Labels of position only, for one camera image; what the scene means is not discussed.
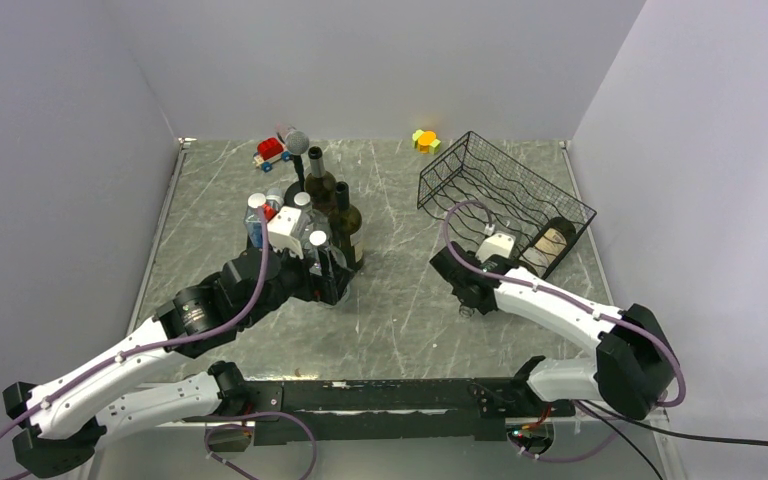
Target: marble surface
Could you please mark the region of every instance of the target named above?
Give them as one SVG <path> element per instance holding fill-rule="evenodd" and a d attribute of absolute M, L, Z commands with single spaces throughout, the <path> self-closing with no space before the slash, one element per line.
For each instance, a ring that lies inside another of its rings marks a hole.
<path fill-rule="evenodd" d="M 557 141 L 494 142 L 567 192 Z M 409 140 L 314 141 L 326 167 L 350 186 L 364 216 L 363 271 L 349 300 L 327 309 L 291 299 L 231 344 L 152 381 L 178 381 L 216 360 L 252 379 L 382 379 L 512 375 L 533 355 L 571 358 L 577 348 L 524 318 L 465 318 L 428 260 L 442 248 L 439 222 L 416 209 L 420 170 L 432 160 Z M 152 267 L 140 318 L 245 248 L 248 195 L 295 180 L 291 163 L 255 169 L 257 142 L 194 142 L 185 158 Z M 583 236 L 548 279 L 607 303 L 596 255 Z"/>

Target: toy car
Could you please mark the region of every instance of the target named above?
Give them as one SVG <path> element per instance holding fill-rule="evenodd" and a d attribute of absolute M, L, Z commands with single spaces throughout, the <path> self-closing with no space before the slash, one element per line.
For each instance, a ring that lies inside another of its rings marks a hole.
<path fill-rule="evenodd" d="M 277 138 L 267 138 L 257 146 L 257 152 L 252 156 L 255 168 L 264 172 L 272 170 L 272 166 L 278 161 L 289 162 L 292 156 L 284 144 Z"/>

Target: black wire basket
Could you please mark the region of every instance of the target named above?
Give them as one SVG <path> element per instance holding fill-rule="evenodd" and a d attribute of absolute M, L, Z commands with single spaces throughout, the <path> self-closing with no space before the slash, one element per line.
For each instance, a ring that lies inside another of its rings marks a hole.
<path fill-rule="evenodd" d="M 512 258 L 546 278 L 593 221 L 596 211 L 529 170 L 475 132 L 467 132 L 419 174 L 416 208 L 442 220 L 464 200 L 488 207 L 493 234 L 514 238 Z M 453 239 L 476 250 L 486 214 L 467 205 L 451 222 Z"/>

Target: bottle label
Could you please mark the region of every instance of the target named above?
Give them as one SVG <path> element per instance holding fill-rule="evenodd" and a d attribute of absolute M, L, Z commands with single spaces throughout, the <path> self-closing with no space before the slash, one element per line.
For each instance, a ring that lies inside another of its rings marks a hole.
<path fill-rule="evenodd" d="M 363 227 L 359 228 L 357 232 L 351 234 L 349 236 L 349 239 L 352 242 L 352 245 L 358 245 L 363 240 Z"/>
<path fill-rule="evenodd" d="M 349 240 L 352 242 L 352 248 L 355 249 L 355 262 L 359 262 L 363 258 L 363 227 L 353 233 Z"/>
<path fill-rule="evenodd" d="M 525 251 L 522 259 L 534 267 L 546 269 L 564 251 L 566 246 L 567 240 L 561 232 L 550 228 L 540 237 L 536 245 Z"/>

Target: plastic water bottle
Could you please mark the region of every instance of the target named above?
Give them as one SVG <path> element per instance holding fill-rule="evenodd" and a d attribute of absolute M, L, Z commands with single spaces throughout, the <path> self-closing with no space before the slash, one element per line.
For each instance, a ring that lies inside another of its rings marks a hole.
<path fill-rule="evenodd" d="M 249 232 L 249 239 L 252 245 L 257 248 L 263 248 L 263 227 L 260 225 L 260 217 L 257 216 L 257 209 L 263 207 L 266 203 L 266 195 L 262 193 L 253 193 L 249 195 L 249 206 L 246 209 L 246 230 Z"/>

